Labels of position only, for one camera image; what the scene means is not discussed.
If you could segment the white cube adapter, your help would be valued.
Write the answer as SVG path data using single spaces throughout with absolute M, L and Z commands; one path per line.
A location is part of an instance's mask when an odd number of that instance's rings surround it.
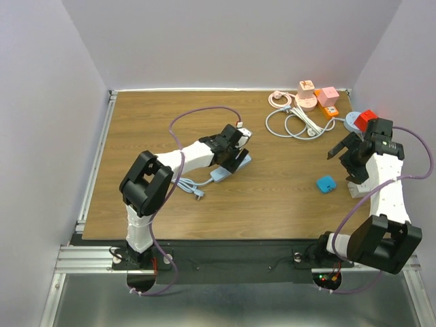
M 367 183 L 355 184 L 353 182 L 349 182 L 347 187 L 352 198 L 363 198 L 368 194 L 368 192 L 370 192 L 370 187 L 367 185 Z

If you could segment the light blue power strip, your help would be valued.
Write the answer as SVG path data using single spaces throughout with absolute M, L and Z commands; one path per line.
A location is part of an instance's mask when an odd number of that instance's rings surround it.
M 239 165 L 239 167 L 237 167 L 236 172 L 239 171 L 240 169 L 244 168 L 245 166 L 247 166 L 250 162 L 252 161 L 252 158 L 250 155 L 247 155 L 243 161 L 241 162 L 241 164 Z M 223 181 L 224 179 L 226 179 L 227 177 L 231 176 L 232 173 L 229 170 L 226 170 L 223 167 L 218 167 L 216 169 L 214 169 L 211 173 L 210 176 L 212 178 L 212 181 L 214 183 L 219 183 L 221 181 Z

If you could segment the red cube adapter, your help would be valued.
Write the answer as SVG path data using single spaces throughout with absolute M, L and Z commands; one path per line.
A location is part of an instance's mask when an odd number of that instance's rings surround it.
M 354 125 L 361 131 L 365 132 L 367 130 L 369 121 L 373 119 L 377 119 L 378 116 L 372 110 L 366 110 L 361 112 L 356 120 L 354 121 Z

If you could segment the blue cube adapter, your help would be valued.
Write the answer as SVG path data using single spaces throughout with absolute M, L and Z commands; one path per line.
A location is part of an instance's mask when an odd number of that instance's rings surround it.
M 322 193 L 330 193 L 337 188 L 337 183 L 333 177 L 327 175 L 316 180 L 315 184 Z

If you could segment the grey round socket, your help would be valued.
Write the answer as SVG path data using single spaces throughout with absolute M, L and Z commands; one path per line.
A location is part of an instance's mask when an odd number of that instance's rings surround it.
M 356 119 L 360 116 L 359 112 L 351 111 L 348 112 L 344 118 L 343 124 L 346 130 L 349 132 L 355 132 L 357 134 L 361 134 L 362 131 L 356 126 Z

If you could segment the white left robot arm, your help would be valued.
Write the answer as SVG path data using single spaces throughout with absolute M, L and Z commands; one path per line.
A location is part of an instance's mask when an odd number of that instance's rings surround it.
M 154 155 L 144 151 L 121 181 L 119 191 L 127 211 L 128 260 L 136 268 L 151 263 L 153 215 L 164 205 L 170 186 L 184 173 L 218 165 L 234 173 L 248 156 L 245 148 L 252 132 L 226 125 L 221 133 L 206 136 L 181 150 Z

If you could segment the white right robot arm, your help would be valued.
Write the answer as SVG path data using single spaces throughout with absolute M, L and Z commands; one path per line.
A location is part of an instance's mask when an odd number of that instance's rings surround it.
M 405 152 L 392 139 L 395 128 L 392 121 L 371 119 L 363 137 L 352 132 L 329 150 L 329 159 L 340 154 L 351 196 L 369 202 L 370 211 L 352 234 L 320 236 L 313 250 L 318 264 L 349 261 L 395 275 L 420 244 L 422 230 L 412 225 L 403 199 Z

